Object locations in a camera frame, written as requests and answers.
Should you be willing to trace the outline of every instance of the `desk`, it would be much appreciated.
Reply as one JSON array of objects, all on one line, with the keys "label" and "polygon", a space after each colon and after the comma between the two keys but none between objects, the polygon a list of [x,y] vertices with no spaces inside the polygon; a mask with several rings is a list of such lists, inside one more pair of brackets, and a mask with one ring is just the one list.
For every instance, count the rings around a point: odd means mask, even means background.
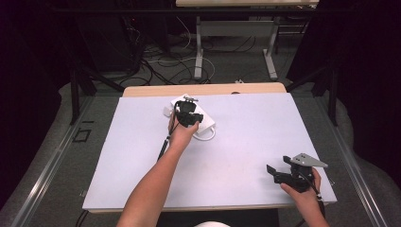
[{"label": "desk", "polygon": [[[123,209],[130,192],[156,163],[166,138],[164,106],[184,93],[200,100],[216,120],[217,134],[210,141],[191,141],[177,166],[164,211],[292,206],[293,200],[273,182],[266,164],[289,170],[283,155],[304,152],[318,158],[317,153],[281,83],[245,83],[127,88],[83,209],[92,213]],[[318,170],[323,198],[337,201],[324,170]]]},{"label": "desk", "polygon": [[[203,7],[280,7],[317,5],[319,0],[177,0],[178,7],[203,8]],[[271,52],[277,36],[280,18],[273,21],[201,21],[197,17],[197,59],[195,62],[195,79],[201,78],[203,49],[201,48],[202,36],[260,36],[270,37],[268,48],[263,49],[263,55],[270,79],[278,80],[277,73],[271,58]]]}]

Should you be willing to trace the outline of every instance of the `desk leg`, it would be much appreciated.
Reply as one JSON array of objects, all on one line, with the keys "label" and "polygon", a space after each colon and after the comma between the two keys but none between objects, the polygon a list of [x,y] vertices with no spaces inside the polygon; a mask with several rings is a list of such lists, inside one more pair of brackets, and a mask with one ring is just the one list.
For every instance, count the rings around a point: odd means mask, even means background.
[{"label": "desk leg", "polygon": [[266,65],[268,66],[269,77],[271,80],[276,81],[278,80],[277,73],[274,68],[273,59],[271,58],[271,52],[274,48],[274,42],[277,37],[277,31],[280,23],[280,18],[274,18],[274,25],[271,27],[271,35],[269,40],[269,47],[268,49],[263,49],[263,55],[265,57]]},{"label": "desk leg", "polygon": [[203,60],[203,50],[201,48],[201,18],[197,17],[197,59],[195,61],[194,79],[201,79],[201,67]]}]

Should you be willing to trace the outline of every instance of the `white tabletop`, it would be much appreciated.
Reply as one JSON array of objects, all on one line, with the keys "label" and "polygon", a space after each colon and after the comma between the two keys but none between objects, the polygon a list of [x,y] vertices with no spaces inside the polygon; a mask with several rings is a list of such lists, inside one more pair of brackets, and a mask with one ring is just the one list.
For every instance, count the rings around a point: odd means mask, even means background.
[{"label": "white tabletop", "polygon": [[[191,141],[177,166],[165,210],[293,205],[266,165],[289,172],[283,155],[319,157],[291,94],[195,97],[217,122],[217,133],[210,141]],[[167,136],[168,118],[162,111],[174,98],[120,98],[83,209],[122,210],[130,192],[156,163]],[[324,200],[337,201],[324,170],[318,171]]]},{"label": "white tabletop", "polygon": [[177,0],[178,7],[266,7],[317,5],[319,0]]}]

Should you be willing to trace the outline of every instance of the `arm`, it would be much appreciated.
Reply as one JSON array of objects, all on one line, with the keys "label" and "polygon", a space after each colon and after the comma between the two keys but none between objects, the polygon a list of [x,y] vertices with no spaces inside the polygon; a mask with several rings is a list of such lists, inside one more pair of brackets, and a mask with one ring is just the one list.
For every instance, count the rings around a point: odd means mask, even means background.
[{"label": "arm", "polygon": [[[315,168],[312,168],[313,176],[315,177],[315,186],[318,191],[321,187],[321,175]],[[312,188],[309,188],[306,192],[299,193],[292,187],[281,183],[281,188],[286,191],[294,200],[298,208],[298,211],[303,216],[304,220],[310,227],[319,226],[329,226],[327,221],[322,215],[321,209],[318,204],[316,193]]]},{"label": "arm", "polygon": [[178,161],[199,127],[199,122],[190,128],[175,122],[169,147],[131,192],[117,226],[156,226]]}]

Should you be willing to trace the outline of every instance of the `hand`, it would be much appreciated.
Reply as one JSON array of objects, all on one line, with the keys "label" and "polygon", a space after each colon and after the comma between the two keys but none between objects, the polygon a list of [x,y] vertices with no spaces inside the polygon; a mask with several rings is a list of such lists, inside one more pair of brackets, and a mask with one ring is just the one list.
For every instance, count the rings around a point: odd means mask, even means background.
[{"label": "hand", "polygon": [[168,123],[168,130],[170,131],[170,129],[173,129],[174,131],[170,135],[169,146],[171,148],[184,150],[191,141],[192,135],[198,130],[199,124],[200,123],[197,121],[195,125],[186,128],[179,123],[175,114],[172,114],[170,116],[170,122]]},{"label": "hand", "polygon": [[[312,173],[315,178],[314,180],[315,187],[318,191],[320,191],[321,180],[322,180],[321,175],[319,175],[319,172],[313,167],[312,167]],[[319,221],[325,222],[321,209],[318,204],[316,193],[312,189],[312,187],[309,187],[309,189],[307,189],[306,192],[299,193],[294,188],[288,186],[285,183],[281,183],[280,186],[295,200],[295,204],[298,208],[298,211],[304,217],[304,220],[309,224],[309,226],[312,226],[313,223],[316,223],[317,219]]]}]

